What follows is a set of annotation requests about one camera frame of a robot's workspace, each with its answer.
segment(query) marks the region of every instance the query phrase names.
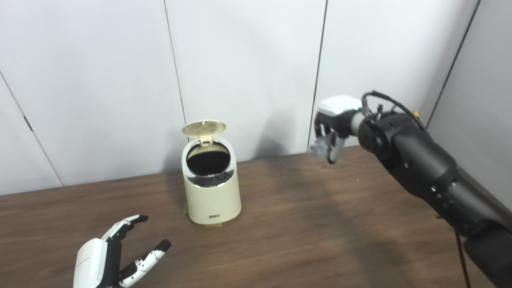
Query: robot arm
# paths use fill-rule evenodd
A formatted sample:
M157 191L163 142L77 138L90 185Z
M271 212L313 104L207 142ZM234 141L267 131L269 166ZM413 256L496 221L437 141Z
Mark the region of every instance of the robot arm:
M73 288L128 288L139 281L170 248L169 240L162 240L155 248L119 270L121 240L136 223L145 222L147 216L135 215L115 223L101 239L86 242L78 251Z
M391 101L403 113L382 106L372 113L367 96ZM512 215L460 173L455 159L434 143L413 112L375 91L361 101L337 96L318 106L314 126L310 152L334 163L345 139L356 136L405 190L466 237L466 253L496 287L512 286Z

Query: wooden table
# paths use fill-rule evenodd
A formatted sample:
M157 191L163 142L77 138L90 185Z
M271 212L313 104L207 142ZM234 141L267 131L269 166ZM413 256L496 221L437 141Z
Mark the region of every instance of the wooden table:
M2 196L0 283L72 287L80 246L145 214L121 266L162 238L173 246L138 288L465 287L452 229L360 148L333 166L242 162L239 179L242 213L221 228L183 214L180 171Z

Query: trash can lid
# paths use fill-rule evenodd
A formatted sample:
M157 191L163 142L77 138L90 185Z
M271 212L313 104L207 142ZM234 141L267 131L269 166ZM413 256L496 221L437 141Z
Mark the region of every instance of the trash can lid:
M216 120L197 121L183 127L181 132L188 137L213 136L226 130L226 124Z

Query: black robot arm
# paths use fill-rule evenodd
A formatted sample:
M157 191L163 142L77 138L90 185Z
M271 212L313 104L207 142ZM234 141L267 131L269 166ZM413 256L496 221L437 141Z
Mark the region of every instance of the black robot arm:
M368 95L391 100L405 112L383 112L379 106L378 113L373 114L367 107ZM342 114L351 115L348 122L346 117L331 117L330 110L325 111L319 107L317 138L323 134L340 137L347 130L357 136L359 144L373 153L405 190L427 202L466 238L466 253L496 287L512 287L512 214L468 181L455 159L432 140L412 112L378 92L365 94L361 109L345 109ZM337 123L343 129L330 124L328 129L323 127L322 134L319 128L326 118L345 121Z

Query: cream trash can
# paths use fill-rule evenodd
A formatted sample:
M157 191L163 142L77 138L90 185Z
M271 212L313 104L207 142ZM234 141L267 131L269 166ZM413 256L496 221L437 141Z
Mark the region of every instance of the cream trash can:
M213 137L225 129L222 122L205 120L182 130L194 138L183 149L181 167L188 215L197 224L221 224L237 217L242 209L233 148L225 139Z

